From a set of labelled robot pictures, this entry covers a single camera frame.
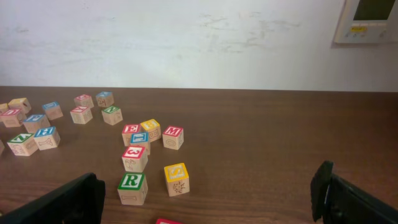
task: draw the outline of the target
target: tabletop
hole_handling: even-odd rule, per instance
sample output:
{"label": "tabletop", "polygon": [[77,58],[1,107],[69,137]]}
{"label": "tabletop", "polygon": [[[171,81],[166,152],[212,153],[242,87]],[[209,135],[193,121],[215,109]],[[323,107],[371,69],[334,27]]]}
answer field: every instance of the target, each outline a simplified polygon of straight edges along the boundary
{"label": "tabletop", "polygon": [[[74,124],[74,97],[113,92],[123,121],[111,126],[101,109]],[[310,181],[324,160],[334,173],[398,208],[398,93],[56,88],[0,86],[0,103],[27,97],[29,114],[58,101],[63,117],[51,121],[56,149],[0,156],[0,210],[10,212],[87,172],[106,183],[102,223],[313,223]],[[144,169],[143,206],[121,205],[125,124],[156,119],[162,131],[184,128],[178,151],[151,143]],[[5,128],[5,143],[25,128]],[[169,197],[163,168],[184,162],[190,192]]]}

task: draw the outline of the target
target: wood grain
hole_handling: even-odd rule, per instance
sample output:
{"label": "wood grain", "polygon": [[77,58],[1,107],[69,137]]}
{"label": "wood grain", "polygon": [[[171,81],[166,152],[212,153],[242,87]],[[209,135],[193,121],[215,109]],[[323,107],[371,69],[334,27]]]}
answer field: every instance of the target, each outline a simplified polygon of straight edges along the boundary
{"label": "wood grain", "polygon": [[[123,122],[74,124],[74,97],[112,91]],[[33,111],[58,101],[51,121],[57,149],[30,157],[6,148],[0,157],[0,210],[7,213],[68,181],[94,172],[106,182],[103,223],[312,223],[310,181],[329,159],[335,173],[398,207],[398,93],[0,87],[0,103],[28,97]],[[141,207],[121,205],[121,131],[155,118],[162,130],[184,128],[179,151],[151,145],[144,170],[149,192]],[[25,132],[0,124],[3,142]],[[190,192],[169,197],[163,167],[184,162]]]}

